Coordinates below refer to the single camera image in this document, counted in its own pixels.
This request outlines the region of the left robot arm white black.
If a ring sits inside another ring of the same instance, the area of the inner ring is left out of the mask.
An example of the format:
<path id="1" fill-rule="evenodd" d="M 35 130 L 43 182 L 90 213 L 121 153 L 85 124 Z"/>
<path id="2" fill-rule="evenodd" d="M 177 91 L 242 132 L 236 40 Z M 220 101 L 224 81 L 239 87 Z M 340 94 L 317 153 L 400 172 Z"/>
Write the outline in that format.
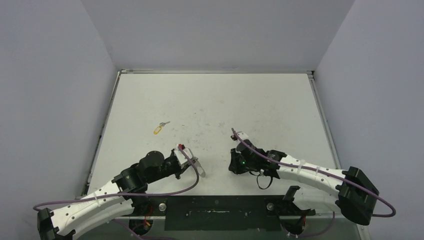
<path id="1" fill-rule="evenodd" d="M 148 185 L 174 175 L 180 179 L 198 158 L 189 148 L 179 145 L 169 157 L 150 151 L 145 157 L 122 170 L 112 180 L 91 194 L 77 200 L 63 201 L 63 207 L 37 210 L 37 231 L 42 240 L 76 240 L 89 230 L 132 213 L 144 215 L 149 210 Z"/>

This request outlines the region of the yellow key tag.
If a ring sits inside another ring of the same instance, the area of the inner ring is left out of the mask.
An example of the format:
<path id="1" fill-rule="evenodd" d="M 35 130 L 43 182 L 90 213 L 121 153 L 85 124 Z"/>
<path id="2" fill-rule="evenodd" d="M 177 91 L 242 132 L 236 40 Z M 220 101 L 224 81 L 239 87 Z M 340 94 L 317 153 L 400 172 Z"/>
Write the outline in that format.
<path id="1" fill-rule="evenodd" d="M 153 131 L 153 134 L 154 135 L 157 135 L 157 134 L 159 134 L 160 132 L 161 132 L 161 130 L 162 130 L 162 126 L 158 126 L 154 131 Z"/>

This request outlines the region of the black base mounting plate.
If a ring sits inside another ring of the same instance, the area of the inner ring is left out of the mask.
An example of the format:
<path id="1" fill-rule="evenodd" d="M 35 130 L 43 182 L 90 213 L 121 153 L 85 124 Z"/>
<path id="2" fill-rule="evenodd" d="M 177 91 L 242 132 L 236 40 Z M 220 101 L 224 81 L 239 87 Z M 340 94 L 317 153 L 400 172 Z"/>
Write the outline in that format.
<path id="1" fill-rule="evenodd" d="M 150 197 L 128 216 L 164 218 L 166 231 L 279 231 L 281 217 L 298 220 L 315 214 L 314 209 L 299 208 L 284 195 L 174 195 Z"/>

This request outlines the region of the silver carabiner keyring with rings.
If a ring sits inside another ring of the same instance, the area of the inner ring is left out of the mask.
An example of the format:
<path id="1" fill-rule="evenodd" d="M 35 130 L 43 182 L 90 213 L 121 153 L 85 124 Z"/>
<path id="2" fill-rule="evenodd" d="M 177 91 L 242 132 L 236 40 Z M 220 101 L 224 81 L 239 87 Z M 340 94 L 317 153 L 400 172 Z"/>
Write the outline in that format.
<path id="1" fill-rule="evenodd" d="M 206 172 L 205 172 L 204 168 L 202 167 L 202 165 L 200 164 L 199 160 L 196 159 L 196 160 L 193 161 L 193 163 L 194 163 L 194 166 L 196 167 L 196 169 L 197 169 L 197 171 L 199 173 L 199 176 L 201 178 L 205 178 L 206 177 Z"/>

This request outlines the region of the aluminium front rail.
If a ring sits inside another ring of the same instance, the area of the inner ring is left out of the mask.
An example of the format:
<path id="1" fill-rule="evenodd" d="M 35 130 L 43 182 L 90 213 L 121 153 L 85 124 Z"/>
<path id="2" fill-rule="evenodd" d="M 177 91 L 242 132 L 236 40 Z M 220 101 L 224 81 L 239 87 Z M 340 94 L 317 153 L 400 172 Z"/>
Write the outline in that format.
<path id="1" fill-rule="evenodd" d="M 144 216 L 152 220 L 241 217 L 294 219 L 341 214 L 337 205 L 301 201 L 299 197 L 287 198 L 284 195 L 137 196 L 134 201 L 122 196 L 99 196 L 70 201 L 68 209 L 76 210 L 77 206 L 84 208 L 88 204 L 100 207 L 104 213 L 115 211 L 118 217 Z"/>

